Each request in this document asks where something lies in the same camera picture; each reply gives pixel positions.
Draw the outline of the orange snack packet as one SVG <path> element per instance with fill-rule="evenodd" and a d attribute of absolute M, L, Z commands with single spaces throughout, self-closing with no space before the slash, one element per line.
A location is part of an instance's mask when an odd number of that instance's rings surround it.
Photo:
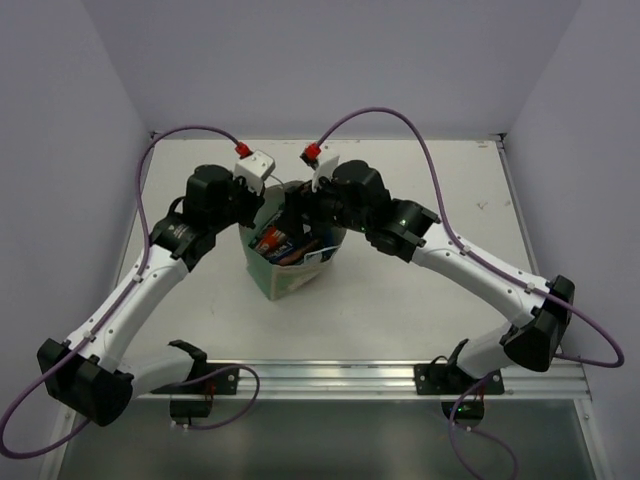
<path fill-rule="evenodd" d="M 269 226 L 249 244 L 249 248 L 267 258 L 280 255 L 293 246 L 293 239 L 275 226 Z"/>

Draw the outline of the green printed paper bag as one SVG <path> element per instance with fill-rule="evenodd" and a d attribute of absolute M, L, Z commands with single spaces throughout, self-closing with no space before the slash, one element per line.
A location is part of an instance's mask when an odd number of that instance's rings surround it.
<path fill-rule="evenodd" d="M 320 256 L 313 257 L 312 261 L 307 261 L 302 265 L 281 267 L 268 262 L 263 256 L 257 254 L 249 248 L 251 241 L 262 231 L 272 226 L 276 217 L 284 207 L 285 191 L 294 185 L 306 182 L 297 180 L 280 185 L 273 185 L 265 191 L 265 203 L 258 211 L 255 218 L 254 228 L 239 228 L 239 238 L 246 259 L 246 270 L 265 297 L 271 301 L 278 300 L 302 287 L 318 275 L 326 271 L 337 255 L 346 231 L 337 227 L 326 227 L 315 234 L 310 226 L 304 226 L 305 234 L 323 236 L 331 231 L 339 248 L 333 252 L 330 258 L 320 262 Z"/>

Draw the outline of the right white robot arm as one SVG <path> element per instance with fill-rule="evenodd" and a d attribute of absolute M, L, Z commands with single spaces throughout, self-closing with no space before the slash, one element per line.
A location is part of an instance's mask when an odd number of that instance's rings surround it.
<path fill-rule="evenodd" d="M 380 173 L 362 160 L 338 166 L 331 177 L 287 188 L 279 226 L 294 237 L 304 226 L 360 232 L 377 251 L 448 278 L 503 315 L 506 326 L 463 339 L 448 358 L 417 367 L 422 392 L 468 392 L 511 365 L 545 372 L 570 323 L 572 281 L 561 275 L 546 280 L 495 257 L 479 265 L 471 258 L 473 247 L 451 239 L 436 213 L 392 197 Z"/>

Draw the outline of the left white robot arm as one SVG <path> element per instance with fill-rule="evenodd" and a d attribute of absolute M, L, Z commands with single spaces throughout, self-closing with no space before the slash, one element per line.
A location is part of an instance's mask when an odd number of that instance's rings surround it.
<path fill-rule="evenodd" d="M 207 383 L 207 355 L 174 340 L 157 358 L 128 365 L 124 354 L 164 297 L 216 245 L 216 237 L 238 224 L 251 227 L 265 202 L 265 181 L 275 164 L 250 157 L 233 170 L 202 165 L 146 237 L 132 270 L 103 305 L 64 341 L 47 340 L 37 359 L 48 394 L 107 426 L 134 398 L 157 389 L 193 393 Z"/>

